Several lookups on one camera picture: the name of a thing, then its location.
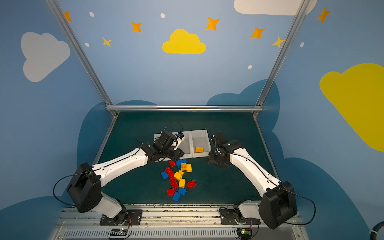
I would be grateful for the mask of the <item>yellow brick top studs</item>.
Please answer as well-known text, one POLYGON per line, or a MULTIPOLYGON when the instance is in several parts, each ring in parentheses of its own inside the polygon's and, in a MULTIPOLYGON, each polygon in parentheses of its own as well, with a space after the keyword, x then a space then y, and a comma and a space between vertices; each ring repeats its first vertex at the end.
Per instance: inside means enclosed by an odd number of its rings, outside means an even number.
POLYGON ((181 164, 181 170, 184 171, 184 172, 187 172, 187 163, 182 163, 181 164))

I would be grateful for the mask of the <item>blue brick top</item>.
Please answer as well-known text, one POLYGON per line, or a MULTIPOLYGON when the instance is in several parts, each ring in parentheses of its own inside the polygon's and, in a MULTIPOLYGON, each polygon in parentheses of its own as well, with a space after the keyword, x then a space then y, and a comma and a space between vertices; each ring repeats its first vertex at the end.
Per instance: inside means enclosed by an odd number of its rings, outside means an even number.
POLYGON ((188 161, 186 159, 180 159, 178 161, 176 161, 176 164, 177 166, 180 168, 181 167, 181 164, 185 164, 187 163, 188 161))

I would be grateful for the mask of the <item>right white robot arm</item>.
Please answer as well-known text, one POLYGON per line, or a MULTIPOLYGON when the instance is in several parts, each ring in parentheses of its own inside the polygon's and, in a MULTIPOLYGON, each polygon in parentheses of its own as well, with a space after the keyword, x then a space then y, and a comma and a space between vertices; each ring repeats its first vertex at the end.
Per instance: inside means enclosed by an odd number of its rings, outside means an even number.
POLYGON ((229 141, 221 133, 211 137, 215 146, 209 152, 208 163, 221 168, 237 167, 253 184, 261 196, 261 202, 247 200, 239 204, 242 217, 255 218, 258 211, 261 220, 274 230, 298 213, 294 187, 289 182, 281 182, 266 171, 248 151, 236 140, 229 141))

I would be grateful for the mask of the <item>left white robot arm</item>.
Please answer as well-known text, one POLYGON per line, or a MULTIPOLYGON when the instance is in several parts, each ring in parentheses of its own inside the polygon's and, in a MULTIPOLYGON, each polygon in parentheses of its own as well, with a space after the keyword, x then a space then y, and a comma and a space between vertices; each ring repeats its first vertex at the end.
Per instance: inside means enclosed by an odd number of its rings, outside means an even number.
POLYGON ((122 225, 128 220, 128 212, 123 203, 102 192, 102 188, 119 176, 148 163, 169 158, 179 160, 185 153, 179 149, 185 140, 182 132, 172 134, 161 132, 153 142, 142 143, 133 151, 110 161, 78 166, 67 187, 79 213, 94 211, 112 220, 113 225, 122 225))

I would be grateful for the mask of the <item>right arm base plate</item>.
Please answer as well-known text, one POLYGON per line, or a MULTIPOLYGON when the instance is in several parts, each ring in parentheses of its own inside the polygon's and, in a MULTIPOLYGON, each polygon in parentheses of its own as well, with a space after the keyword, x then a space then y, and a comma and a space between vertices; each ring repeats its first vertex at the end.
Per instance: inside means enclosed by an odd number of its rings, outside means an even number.
POLYGON ((221 225, 259 225, 260 219, 245 218, 237 209, 219 208, 221 225))

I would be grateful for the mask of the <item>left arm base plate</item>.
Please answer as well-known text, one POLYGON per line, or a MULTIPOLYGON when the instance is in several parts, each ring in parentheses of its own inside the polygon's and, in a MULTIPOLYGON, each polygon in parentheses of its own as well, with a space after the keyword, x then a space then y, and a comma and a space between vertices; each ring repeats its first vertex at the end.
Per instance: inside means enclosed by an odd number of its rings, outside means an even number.
POLYGON ((142 219, 143 210, 122 210, 114 218, 102 215, 100 226, 139 226, 142 219))

